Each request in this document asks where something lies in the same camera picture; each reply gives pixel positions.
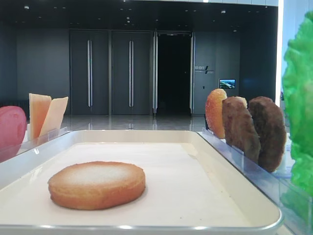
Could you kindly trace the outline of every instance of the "small screen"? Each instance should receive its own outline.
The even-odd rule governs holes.
[[[220,88],[235,89],[235,79],[220,79]]]

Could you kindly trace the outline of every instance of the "tray rim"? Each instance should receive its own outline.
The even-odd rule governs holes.
[[[29,231],[42,231],[42,230],[54,230],[54,231],[76,231],[79,230],[80,232],[87,232],[87,231],[97,231],[97,232],[125,232],[125,231],[138,231],[138,232],[191,232],[191,231],[205,231],[205,232],[228,232],[228,233],[255,233],[255,232],[261,232],[261,231],[272,231],[277,230],[279,227],[281,227],[284,224],[284,215],[279,208],[279,206],[268,196],[266,195],[260,188],[255,185],[246,175],[244,175],[243,172],[238,169],[234,163],[232,163],[227,157],[223,155],[212,143],[210,143],[205,137],[203,137],[200,133],[190,130],[76,130],[76,131],[67,131],[66,133],[63,133],[57,137],[54,137],[53,139],[44,142],[40,145],[37,145],[33,148],[30,148],[23,153],[20,153],[17,156],[23,155],[26,152],[29,152],[35,148],[40,148],[43,145],[46,145],[52,141],[57,141],[59,138],[62,138],[64,136],[71,135],[73,133],[83,133],[83,132],[185,132],[185,133],[192,133],[193,135],[196,134],[198,137],[200,137],[202,140],[206,142],[206,144],[210,145],[215,151],[218,152],[218,154],[227,160],[229,164],[231,164],[232,167],[234,167],[240,174],[243,176],[248,182],[250,182],[254,187],[256,187],[259,192],[265,196],[272,204],[274,204],[279,212],[279,217],[277,221],[270,225],[266,225],[263,227],[210,227],[210,226],[198,226],[198,227],[189,227],[189,226],[128,226],[128,225],[118,225],[118,226],[77,226],[77,225],[7,225],[7,224],[0,224],[0,231],[1,230],[10,230],[10,231],[20,231],[20,230],[29,230]]]

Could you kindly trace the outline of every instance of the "yellow cheese slice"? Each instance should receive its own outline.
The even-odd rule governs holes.
[[[59,130],[67,108],[68,97],[53,99],[39,136],[44,136],[53,130]]]
[[[40,94],[29,94],[30,140],[39,137],[45,117],[49,110],[51,97]]]

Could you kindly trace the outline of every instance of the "glossy floor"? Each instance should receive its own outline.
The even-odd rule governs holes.
[[[205,127],[204,116],[65,116],[68,130],[191,130]]]

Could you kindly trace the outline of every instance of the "dark brown patty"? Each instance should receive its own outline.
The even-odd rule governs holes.
[[[254,128],[260,137],[259,166],[273,172],[280,165],[286,143],[286,129],[281,109],[267,97],[249,102]]]

